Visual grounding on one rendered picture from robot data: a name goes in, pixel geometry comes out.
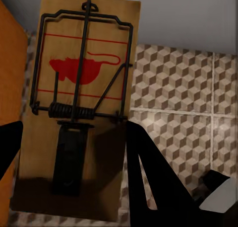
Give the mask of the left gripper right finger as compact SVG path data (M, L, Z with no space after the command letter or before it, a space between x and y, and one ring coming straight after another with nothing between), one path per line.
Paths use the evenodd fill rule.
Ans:
M213 227L139 124L126 122L130 227ZM147 206L139 157L158 210Z

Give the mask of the mousetrap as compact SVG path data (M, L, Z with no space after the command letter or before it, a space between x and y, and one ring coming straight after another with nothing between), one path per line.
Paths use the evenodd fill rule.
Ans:
M140 9L41 0L12 211L117 223Z

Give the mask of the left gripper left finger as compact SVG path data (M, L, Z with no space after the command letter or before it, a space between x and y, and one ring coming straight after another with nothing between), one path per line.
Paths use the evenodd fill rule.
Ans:
M0 126L0 180L21 148L22 121Z

